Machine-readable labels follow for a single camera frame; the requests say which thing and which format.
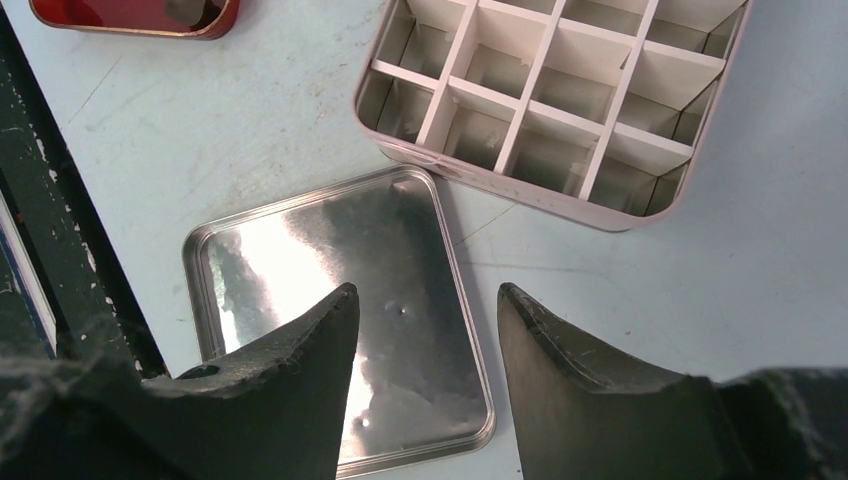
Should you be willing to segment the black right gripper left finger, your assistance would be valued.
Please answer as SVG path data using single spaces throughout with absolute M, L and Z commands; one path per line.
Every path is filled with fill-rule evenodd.
M 353 284 L 177 378 L 120 358 L 1 363 L 5 479 L 332 479 L 360 320 Z

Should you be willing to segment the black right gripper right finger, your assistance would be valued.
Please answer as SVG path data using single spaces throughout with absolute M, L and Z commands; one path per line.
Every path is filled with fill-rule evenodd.
M 512 283 L 499 343 L 528 479 L 843 479 L 847 372 L 724 381 L 661 368 L 559 318 Z

